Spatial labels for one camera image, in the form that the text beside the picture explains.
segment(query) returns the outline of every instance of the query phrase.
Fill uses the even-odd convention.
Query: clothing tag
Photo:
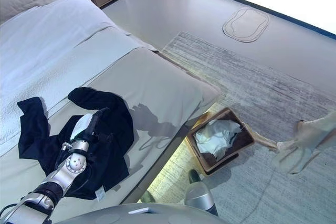
[[[102,200],[105,197],[104,186],[101,186],[96,192],[97,201]]]

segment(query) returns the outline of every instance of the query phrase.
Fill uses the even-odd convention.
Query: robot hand
[[[29,193],[0,220],[1,224],[50,224],[54,208],[66,194],[75,178],[86,166],[89,142],[95,133],[95,127],[105,109],[94,115],[83,116],[76,124],[71,135],[71,144],[65,143],[61,151],[69,148],[69,156],[46,177],[33,192]]]

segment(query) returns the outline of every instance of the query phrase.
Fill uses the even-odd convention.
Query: black garment
[[[113,93],[76,88],[69,93],[68,99],[87,110],[109,108],[97,124],[97,139],[89,145],[88,168],[75,179],[66,194],[95,199],[95,191],[102,185],[107,191],[129,175],[123,156],[134,141],[132,117],[123,99]],[[48,121],[38,97],[17,105],[24,113],[20,117],[19,156],[38,160],[48,175],[54,171],[62,143],[70,142],[71,133],[82,116],[72,116],[58,135],[49,136]]]

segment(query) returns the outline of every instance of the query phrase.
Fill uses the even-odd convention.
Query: cable
[[[10,205],[4,207],[4,208],[0,211],[0,217],[1,217],[2,213],[3,213],[7,208],[15,207],[16,205],[17,205],[17,204],[10,204]]]

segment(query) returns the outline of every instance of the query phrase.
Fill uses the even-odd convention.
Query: floor mat
[[[259,10],[244,7],[235,12],[223,25],[223,32],[241,42],[253,42],[264,32],[269,16]]]
[[[163,50],[170,59],[220,87],[211,110],[231,107],[256,132],[284,141],[296,120],[336,110],[336,97],[224,48],[180,32]],[[227,223],[334,223],[336,148],[326,150],[296,175],[271,166],[275,156],[255,144],[203,182]],[[201,171],[194,153],[180,145],[149,187],[157,202],[183,203],[189,169]]]

